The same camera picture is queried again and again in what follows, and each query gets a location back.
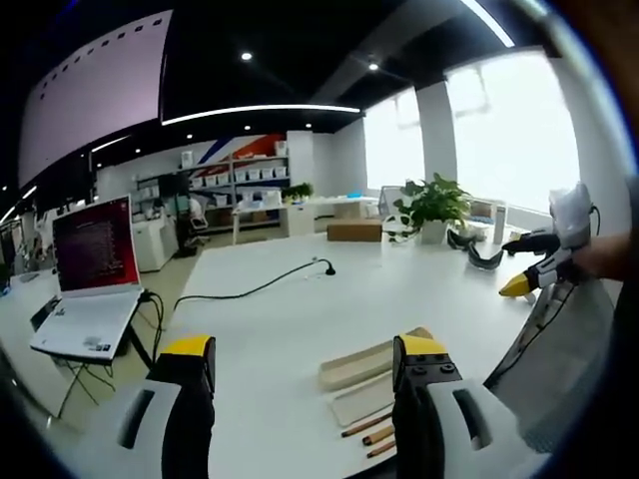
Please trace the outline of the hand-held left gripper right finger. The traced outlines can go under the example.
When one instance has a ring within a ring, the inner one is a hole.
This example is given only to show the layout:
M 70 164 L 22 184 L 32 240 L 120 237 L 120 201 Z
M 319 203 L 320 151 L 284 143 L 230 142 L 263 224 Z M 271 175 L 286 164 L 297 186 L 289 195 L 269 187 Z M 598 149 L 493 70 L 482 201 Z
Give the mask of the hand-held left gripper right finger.
M 526 444 L 510 409 L 462 378 L 430 337 L 393 339 L 392 388 L 398 478 L 531 478 L 548 458 Z

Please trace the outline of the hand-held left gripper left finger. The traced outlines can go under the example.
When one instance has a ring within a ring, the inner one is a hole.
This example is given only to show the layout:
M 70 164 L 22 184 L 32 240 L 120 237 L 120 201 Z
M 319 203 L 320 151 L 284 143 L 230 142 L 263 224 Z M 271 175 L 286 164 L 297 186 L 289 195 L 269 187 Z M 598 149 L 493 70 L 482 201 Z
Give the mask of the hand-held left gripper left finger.
M 179 339 L 146 378 L 99 406 L 84 434 L 86 478 L 207 478 L 216 339 Z

